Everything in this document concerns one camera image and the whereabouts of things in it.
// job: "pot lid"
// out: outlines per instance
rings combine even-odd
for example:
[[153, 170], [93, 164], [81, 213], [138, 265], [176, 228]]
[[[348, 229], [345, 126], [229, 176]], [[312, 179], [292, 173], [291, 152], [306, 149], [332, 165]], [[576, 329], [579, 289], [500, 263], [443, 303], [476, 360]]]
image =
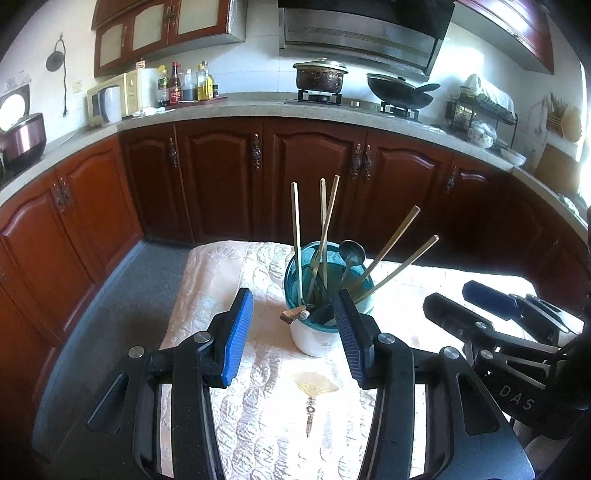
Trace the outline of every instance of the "pot lid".
[[337, 71], [343, 72], [343, 73], [349, 73], [347, 71], [347, 67], [345, 66], [344, 63], [341, 63], [339, 61], [334, 61], [334, 60], [328, 60], [324, 57], [320, 57], [319, 59], [315, 59], [312, 61], [305, 61], [303, 63], [294, 63], [295, 69], [305, 69], [308, 67], [321, 67], [321, 68], [337, 70]]
[[25, 85], [0, 98], [0, 131], [7, 132], [29, 113], [29, 86]]
[[368, 79], [385, 80], [386, 82], [401, 83], [410, 88], [415, 88], [414, 85], [408, 83], [403, 77], [391, 77], [389, 75], [381, 75], [379, 73], [368, 73]]

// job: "bottle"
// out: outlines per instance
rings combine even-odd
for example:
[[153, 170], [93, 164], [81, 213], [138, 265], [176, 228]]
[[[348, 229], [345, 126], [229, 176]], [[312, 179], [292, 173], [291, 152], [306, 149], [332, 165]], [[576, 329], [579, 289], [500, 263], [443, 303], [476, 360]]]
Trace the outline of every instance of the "bottle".
[[183, 83], [183, 102], [194, 102], [196, 100], [196, 87], [197, 85], [195, 78], [193, 77], [193, 71], [191, 69], [187, 69]]
[[159, 107], [168, 106], [168, 71], [164, 65], [161, 65], [158, 71], [160, 72], [160, 78], [158, 78], [156, 100], [158, 101]]
[[211, 100], [213, 98], [213, 79], [209, 74], [209, 69], [207, 68], [207, 62], [203, 60], [201, 62], [203, 64], [203, 70], [205, 70], [205, 81], [207, 83], [207, 100]]
[[211, 78], [212, 78], [212, 82], [213, 82], [213, 87], [212, 87], [213, 98], [217, 98], [220, 96], [219, 88], [218, 88], [217, 83], [216, 83], [215, 79], [213, 78], [213, 76], [211, 76]]
[[197, 100], [200, 102], [209, 100], [207, 96], [207, 72], [203, 62], [199, 64], [199, 70], [197, 71]]
[[168, 81], [169, 105], [176, 105], [181, 101], [181, 81], [178, 78], [178, 63], [173, 62], [173, 71]]

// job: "blue gripper pad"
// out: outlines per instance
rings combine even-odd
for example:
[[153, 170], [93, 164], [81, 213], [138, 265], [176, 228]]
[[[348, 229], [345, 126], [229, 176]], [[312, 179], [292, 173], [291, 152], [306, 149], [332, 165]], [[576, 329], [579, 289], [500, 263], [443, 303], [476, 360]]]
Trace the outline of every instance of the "blue gripper pad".
[[230, 310], [217, 314], [207, 329], [215, 341], [214, 360], [221, 367], [216, 383], [221, 380], [222, 385], [215, 386], [228, 387], [238, 374], [248, 329], [251, 326], [253, 307], [251, 291], [248, 288], [240, 288]]
[[361, 388], [375, 362], [374, 337], [357, 311], [347, 290], [339, 290], [333, 300], [336, 324], [351, 377]]
[[515, 298], [477, 281], [470, 280], [467, 282], [462, 289], [462, 295], [464, 300], [487, 312], [491, 312], [503, 320], [517, 319], [521, 315], [521, 309], [518, 307]]

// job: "frosted glass cabinet door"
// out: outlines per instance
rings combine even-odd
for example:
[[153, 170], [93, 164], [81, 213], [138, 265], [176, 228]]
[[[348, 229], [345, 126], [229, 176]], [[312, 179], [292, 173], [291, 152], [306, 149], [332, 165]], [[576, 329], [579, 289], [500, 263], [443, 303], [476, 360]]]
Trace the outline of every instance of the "frosted glass cabinet door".
[[164, 18], [163, 1], [150, 2], [134, 17], [134, 39], [132, 49], [135, 52], [150, 45], [150, 50], [157, 49], [158, 42], [166, 42], [168, 21]]
[[120, 23], [100, 35], [100, 67], [121, 58], [124, 31], [126, 27]]
[[223, 3], [227, 0], [180, 0], [177, 35], [216, 27]]

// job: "cutting board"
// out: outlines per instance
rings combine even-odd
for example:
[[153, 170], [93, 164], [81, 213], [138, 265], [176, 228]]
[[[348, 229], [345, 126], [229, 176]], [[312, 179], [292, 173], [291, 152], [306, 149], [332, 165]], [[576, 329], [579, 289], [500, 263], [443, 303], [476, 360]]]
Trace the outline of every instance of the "cutting board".
[[534, 176], [556, 193], [572, 197], [579, 189], [581, 165], [553, 145], [546, 144]]

